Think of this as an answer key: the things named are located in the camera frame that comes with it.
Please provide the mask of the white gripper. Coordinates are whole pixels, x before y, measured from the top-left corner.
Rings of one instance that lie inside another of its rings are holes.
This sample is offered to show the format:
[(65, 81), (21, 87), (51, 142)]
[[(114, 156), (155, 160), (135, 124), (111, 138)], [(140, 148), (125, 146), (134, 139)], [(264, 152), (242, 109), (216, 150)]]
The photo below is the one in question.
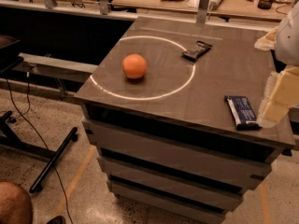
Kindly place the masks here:
[(258, 111), (258, 124), (272, 128), (284, 119), (289, 110), (299, 103), (299, 2), (281, 21), (259, 38), (254, 48), (275, 49), (276, 58), (288, 66), (281, 72), (272, 72), (267, 79)]

